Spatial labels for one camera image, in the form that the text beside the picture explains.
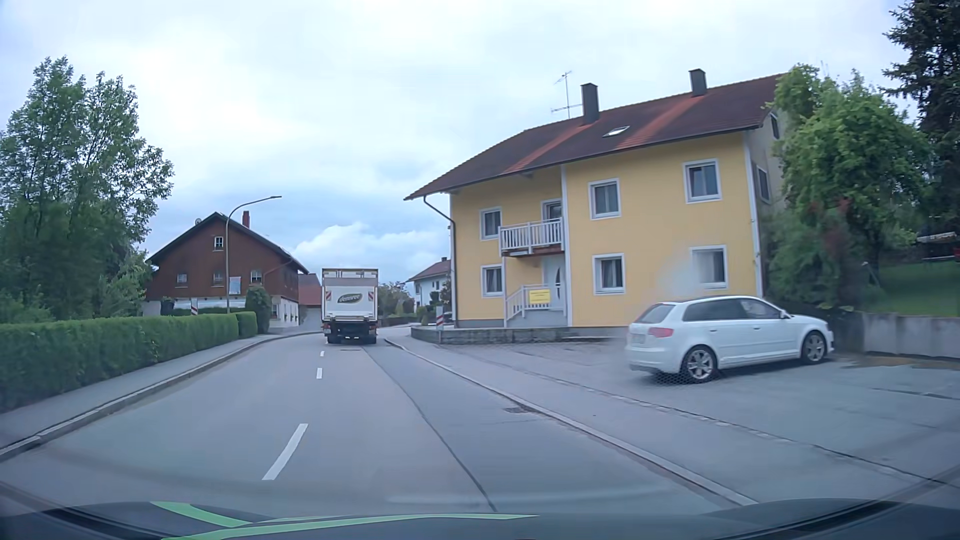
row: street lamp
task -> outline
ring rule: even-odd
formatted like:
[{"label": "street lamp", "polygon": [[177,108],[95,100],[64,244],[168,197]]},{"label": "street lamp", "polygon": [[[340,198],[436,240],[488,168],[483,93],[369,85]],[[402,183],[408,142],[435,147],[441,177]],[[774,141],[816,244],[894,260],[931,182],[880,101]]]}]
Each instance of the street lamp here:
[{"label": "street lamp", "polygon": [[224,226],[224,259],[226,260],[226,271],[227,271],[227,313],[230,313],[230,217],[237,210],[248,207],[249,205],[255,205],[256,203],[262,203],[263,201],[269,201],[271,199],[279,199],[282,195],[273,195],[270,197],[264,197],[263,199],[257,199],[255,201],[250,201],[244,203],[239,207],[230,211],[230,214],[227,216],[227,224]]}]

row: roof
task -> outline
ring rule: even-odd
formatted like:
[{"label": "roof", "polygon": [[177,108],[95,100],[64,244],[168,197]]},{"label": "roof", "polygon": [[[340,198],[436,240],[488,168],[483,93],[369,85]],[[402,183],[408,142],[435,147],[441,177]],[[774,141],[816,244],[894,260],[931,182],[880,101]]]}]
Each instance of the roof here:
[{"label": "roof", "polygon": [[413,278],[407,280],[407,282],[418,282],[419,280],[425,280],[427,278],[433,278],[436,276],[446,276],[450,273],[450,259],[445,258],[440,262],[434,262],[426,270],[420,272]]},{"label": "roof", "polygon": [[[223,215],[221,212],[213,212],[208,215],[206,219],[201,220],[200,223],[197,223],[190,229],[187,229],[183,234],[177,236],[170,243],[157,250],[156,253],[149,257],[149,261],[153,264],[160,265],[160,263],[163,262],[163,260],[167,258],[167,256],[170,255],[175,249],[177,249],[178,246],[214,220],[221,221],[225,224],[227,223],[227,217],[225,215]],[[290,252],[276,245],[274,242],[267,239],[265,236],[258,234],[254,230],[244,227],[242,223],[237,223],[236,221],[230,219],[230,230],[251,236],[253,239],[259,241],[278,255],[289,258],[290,262],[293,263],[295,270],[303,272],[304,274],[308,272],[308,270],[302,264],[300,264],[300,262],[296,260],[294,256],[290,255]]]},{"label": "roof", "polygon": [[[406,197],[449,191],[503,176],[551,165],[595,158],[614,152],[758,128],[774,100],[777,79],[771,75],[603,110],[600,119],[582,126],[583,116],[525,130],[461,163]],[[620,135],[611,130],[630,126]]]},{"label": "roof", "polygon": [[300,274],[300,305],[322,306],[324,304],[324,289],[320,287],[320,279],[316,274]]}]

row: white front door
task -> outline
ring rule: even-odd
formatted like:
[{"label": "white front door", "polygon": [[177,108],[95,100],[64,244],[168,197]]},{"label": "white front door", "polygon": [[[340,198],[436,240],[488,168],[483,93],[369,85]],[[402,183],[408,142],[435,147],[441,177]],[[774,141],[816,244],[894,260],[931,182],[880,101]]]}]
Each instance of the white front door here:
[{"label": "white front door", "polygon": [[550,308],[563,309],[566,292],[566,265],[563,255],[543,258],[543,282],[550,287]]}]

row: car rim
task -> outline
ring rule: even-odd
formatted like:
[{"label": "car rim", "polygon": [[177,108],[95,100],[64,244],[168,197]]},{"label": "car rim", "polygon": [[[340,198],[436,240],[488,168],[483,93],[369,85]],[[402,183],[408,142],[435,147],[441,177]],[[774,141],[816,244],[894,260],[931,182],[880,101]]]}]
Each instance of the car rim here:
[{"label": "car rim", "polygon": [[713,373],[713,356],[707,351],[697,349],[686,359],[686,371],[696,380],[703,380]]},{"label": "car rim", "polygon": [[819,362],[824,357],[824,338],[820,334],[812,333],[806,337],[806,359],[811,362]]}]

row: grass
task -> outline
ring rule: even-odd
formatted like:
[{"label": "grass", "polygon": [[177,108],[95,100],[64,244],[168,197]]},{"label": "grass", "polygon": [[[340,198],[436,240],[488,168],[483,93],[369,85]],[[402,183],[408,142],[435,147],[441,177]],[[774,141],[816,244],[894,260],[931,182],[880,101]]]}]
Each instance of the grass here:
[{"label": "grass", "polygon": [[912,263],[880,269],[883,290],[864,310],[901,315],[960,317],[960,264]]}]

